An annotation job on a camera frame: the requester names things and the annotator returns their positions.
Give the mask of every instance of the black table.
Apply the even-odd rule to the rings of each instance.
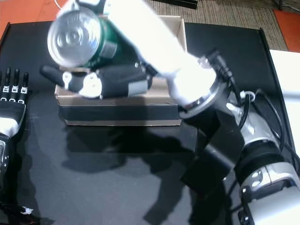
[[[18,144],[20,157],[14,162],[20,171],[12,178],[17,179],[19,204],[34,208],[47,225],[236,224],[228,212],[239,204],[238,186],[232,187],[231,200],[225,195],[233,174],[206,202],[179,181],[195,150],[193,127],[65,125],[54,85],[38,73],[40,65],[53,63],[46,49],[49,26],[13,24],[0,50],[1,70],[10,66],[30,73],[32,92]],[[259,30],[186,23],[186,34],[191,53],[220,49],[237,84],[246,90],[264,88],[287,118]],[[285,128],[291,143],[287,120]]]

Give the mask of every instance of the robotic hand fingers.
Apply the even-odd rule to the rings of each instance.
[[[19,76],[20,70],[16,69],[12,85],[10,85],[11,69],[7,68],[3,87],[0,86],[0,134],[9,138],[19,131],[26,109],[29,75],[24,73],[20,85]]]
[[[40,73],[55,84],[86,98],[130,97],[145,93],[152,78],[140,64],[105,66],[96,71],[63,72],[43,66]]]

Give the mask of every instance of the black tape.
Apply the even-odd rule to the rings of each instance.
[[[179,120],[176,105],[60,106],[66,120]]]

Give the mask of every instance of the cable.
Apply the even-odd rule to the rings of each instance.
[[[273,129],[271,128],[272,133],[276,136],[276,138],[278,140],[280,140],[280,135]],[[299,156],[296,154],[296,152],[292,149],[292,147],[290,145],[288,145],[287,143],[285,143],[285,148],[290,152],[290,154],[292,155],[292,164],[295,167],[295,170],[297,169],[296,166],[296,162],[297,161],[298,165],[300,166],[300,158]]]
[[[54,0],[54,3],[56,4],[57,8],[61,9],[60,5],[58,4],[57,0]]]
[[[240,123],[238,125],[238,128],[240,130],[242,129],[242,127],[244,126],[244,124],[246,122],[246,119],[247,119],[248,114],[249,114],[249,109],[250,109],[250,96],[246,95],[245,102],[244,102],[244,112],[243,112],[243,115],[240,119]]]
[[[277,112],[277,110],[275,109],[274,105],[271,103],[270,99],[267,97],[267,95],[264,93],[263,90],[258,89],[255,93],[255,95],[260,95],[264,98],[264,100],[268,103],[268,105],[270,106],[270,108],[272,109],[272,111],[274,112],[276,119],[278,121],[279,124],[279,129],[280,129],[280,143],[279,143],[279,149],[282,152],[283,147],[285,145],[285,130],[284,130],[284,126],[283,123],[281,121],[281,118]]]
[[[241,106],[242,105],[242,100],[240,98],[240,91],[239,91],[237,85],[235,84],[235,80],[232,76],[230,77],[229,82],[231,84],[232,91],[234,92],[234,95],[235,95],[236,100],[238,102],[238,106]]]

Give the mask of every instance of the carpet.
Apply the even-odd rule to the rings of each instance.
[[[59,0],[62,5],[66,0]],[[259,29],[265,31],[271,49],[287,50],[271,8],[254,7],[227,0],[200,0],[196,10],[146,0],[159,15],[180,15],[186,22],[207,23]],[[58,11],[53,0],[5,0],[0,2],[0,36],[7,22],[47,21]]]
[[[279,2],[279,0],[222,0],[222,1],[235,2],[235,3],[240,3],[240,4],[255,6],[255,7],[272,8],[272,9],[278,9],[278,2]],[[289,6],[300,8],[300,0],[283,0],[283,1],[285,4]],[[289,12],[295,12],[295,10],[288,7],[283,7],[283,10]]]
[[[219,0],[200,0],[196,10],[147,0],[159,15],[180,15],[186,22],[263,28],[270,49],[287,51],[285,40],[271,8]]]

